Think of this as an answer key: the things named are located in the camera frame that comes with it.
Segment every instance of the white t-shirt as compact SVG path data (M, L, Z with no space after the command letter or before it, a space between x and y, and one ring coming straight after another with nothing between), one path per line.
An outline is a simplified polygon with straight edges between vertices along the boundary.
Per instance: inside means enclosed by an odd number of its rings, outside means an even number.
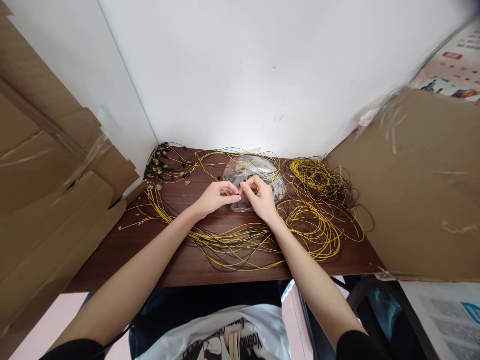
M170 330L139 360L290 360L282 309L233 306Z

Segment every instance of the dark wood tabletop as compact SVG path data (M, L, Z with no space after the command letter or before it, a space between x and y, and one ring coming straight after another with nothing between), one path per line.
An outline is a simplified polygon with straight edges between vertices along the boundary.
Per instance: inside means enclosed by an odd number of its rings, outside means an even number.
M188 150L185 151L180 148L178 151L185 158L193 156ZM205 164L212 164L213 161L218 163L228 163L229 161L227 155L217 154L213 155L212 158L210 162L205 161ZM205 169L216 178L222 176L224 168L224 165L219 165L215 167L207 166ZM186 185L184 180L189 180L190 185ZM177 212L182 212L192 205L214 181L201 167L184 180L177 183L162 184L163 200ZM140 199L136 199L128 208L132 208L136 204L148 204L146 195L142 194ZM155 215L150 206L144 206L142 209ZM135 225L125 229L128 225L138 223L139 220L144 218L142 214L138 215L139 213L138 209L132 209L123 215L118 224L73 278L65 293L97 291L116 271L165 229L166 225L157 220L146 221L141 226ZM224 206L207 216L198 225L203 229L220 234L237 226L250 223L262 223L262 220L254 212L233 212L228 206ZM353 224L338 221L335 225L346 236L359 239ZM285 263L268 270L240 272L223 269L223 271L220 271L209 263L200 249L187 246L187 241L176 252L158 286L184 287L292 278ZM367 238L362 242L343 238L340 243L340 254L321 262L321 266L330 276L373 274L379 273L380 268L383 268L381 260ZM282 259L283 257L279 253L257 251L250 261L259 266L264 266Z

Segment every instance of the forearm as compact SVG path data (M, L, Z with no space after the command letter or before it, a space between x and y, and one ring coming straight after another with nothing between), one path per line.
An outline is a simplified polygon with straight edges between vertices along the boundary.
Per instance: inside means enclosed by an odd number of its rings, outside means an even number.
M332 279L290 232L280 216L268 223L281 248L295 284L333 347L350 330L365 332Z
M101 287L52 348L76 339L91 339L106 345L119 335L147 301L200 218L192 208L180 214Z

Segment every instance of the black sleeve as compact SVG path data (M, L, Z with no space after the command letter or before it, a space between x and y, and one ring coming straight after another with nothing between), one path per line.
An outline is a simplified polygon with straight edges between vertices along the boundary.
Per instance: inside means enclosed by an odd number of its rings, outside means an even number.
M74 340L46 353L40 360L104 360L103 347L93 340Z
M385 351L372 338L360 331L344 333L336 346L337 360L390 360Z

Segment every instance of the left hand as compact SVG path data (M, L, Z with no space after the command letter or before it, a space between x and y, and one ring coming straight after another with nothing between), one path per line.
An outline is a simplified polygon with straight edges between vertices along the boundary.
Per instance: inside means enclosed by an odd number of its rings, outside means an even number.
M201 219L224 205L242 200L239 190L230 181L212 182L203 195L190 207Z

